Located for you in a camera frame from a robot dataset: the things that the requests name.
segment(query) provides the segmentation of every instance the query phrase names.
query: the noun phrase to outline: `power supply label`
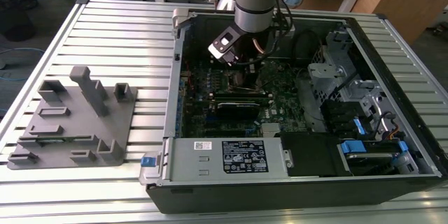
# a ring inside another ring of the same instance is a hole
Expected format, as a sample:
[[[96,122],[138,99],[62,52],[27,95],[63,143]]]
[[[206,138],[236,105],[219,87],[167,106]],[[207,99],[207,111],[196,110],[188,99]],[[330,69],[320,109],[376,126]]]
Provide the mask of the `power supply label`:
[[[266,154],[263,141],[223,141],[224,172],[267,173]]]

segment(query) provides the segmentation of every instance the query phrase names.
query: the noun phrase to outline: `aluminum extrusion table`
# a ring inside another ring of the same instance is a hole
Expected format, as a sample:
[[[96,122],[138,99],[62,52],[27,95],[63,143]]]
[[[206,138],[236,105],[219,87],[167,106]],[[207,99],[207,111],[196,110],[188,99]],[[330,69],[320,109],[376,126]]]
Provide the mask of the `aluminum extrusion table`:
[[[207,5],[91,0],[76,4],[47,53],[0,124],[0,223],[446,223],[448,188],[411,193],[376,206],[164,215],[138,181],[144,152],[162,148],[162,130],[174,56],[172,11]],[[448,95],[387,20],[358,19],[372,43],[448,150]],[[8,154],[39,104],[43,80],[68,78],[75,65],[88,65],[104,86],[139,87],[126,162],[118,167],[10,170]]]

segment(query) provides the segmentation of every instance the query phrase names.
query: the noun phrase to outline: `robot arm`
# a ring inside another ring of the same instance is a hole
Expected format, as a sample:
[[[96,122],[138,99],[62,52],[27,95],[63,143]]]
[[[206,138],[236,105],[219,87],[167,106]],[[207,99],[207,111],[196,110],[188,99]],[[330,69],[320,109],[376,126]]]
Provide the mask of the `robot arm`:
[[[290,0],[290,3],[294,2],[298,3],[299,0]],[[226,29],[208,47],[222,63],[230,66],[239,64],[243,53],[239,50],[238,41],[247,36],[256,38],[270,30],[275,5],[276,0],[235,0],[235,24]],[[219,9],[231,8],[232,0],[222,0]]]

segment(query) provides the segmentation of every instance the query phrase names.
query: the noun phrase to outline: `circuit board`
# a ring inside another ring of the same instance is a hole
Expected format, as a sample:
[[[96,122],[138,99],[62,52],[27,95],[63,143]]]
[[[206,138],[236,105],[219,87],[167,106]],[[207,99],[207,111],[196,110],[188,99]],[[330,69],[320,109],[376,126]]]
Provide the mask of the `circuit board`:
[[[307,131],[296,88],[300,69],[268,61],[252,87],[243,85],[240,71],[212,69],[200,63],[186,69],[178,136],[264,137],[264,125],[278,125],[280,131]]]

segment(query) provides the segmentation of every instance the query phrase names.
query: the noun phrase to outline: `barcode label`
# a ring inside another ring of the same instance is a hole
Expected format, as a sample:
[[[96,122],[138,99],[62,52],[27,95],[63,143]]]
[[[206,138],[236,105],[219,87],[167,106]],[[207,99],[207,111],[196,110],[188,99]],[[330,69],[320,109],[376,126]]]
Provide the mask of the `barcode label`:
[[[211,150],[212,143],[211,142],[195,142],[195,150]]]

